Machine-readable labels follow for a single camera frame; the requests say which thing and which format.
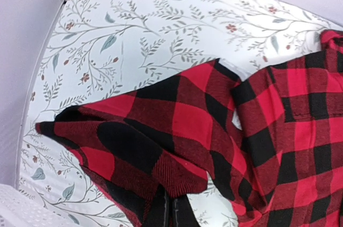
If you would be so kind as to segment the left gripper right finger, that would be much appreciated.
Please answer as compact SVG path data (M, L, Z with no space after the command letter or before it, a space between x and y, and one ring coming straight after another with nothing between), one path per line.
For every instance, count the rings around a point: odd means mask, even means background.
M187 196L171 200L171 217L174 227L200 227Z

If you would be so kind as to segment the red black plaid shirt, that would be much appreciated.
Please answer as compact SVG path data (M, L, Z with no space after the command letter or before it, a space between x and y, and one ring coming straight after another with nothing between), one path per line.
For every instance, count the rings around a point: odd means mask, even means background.
M209 180L239 226L342 226L342 32L320 42L246 80L213 60L35 128L134 226L159 185L172 200Z

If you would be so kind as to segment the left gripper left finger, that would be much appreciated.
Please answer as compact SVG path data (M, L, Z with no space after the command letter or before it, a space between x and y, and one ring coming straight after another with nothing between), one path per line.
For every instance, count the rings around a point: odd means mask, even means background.
M168 227L171 226L171 199L161 185L158 186L156 194L151 202L144 227Z

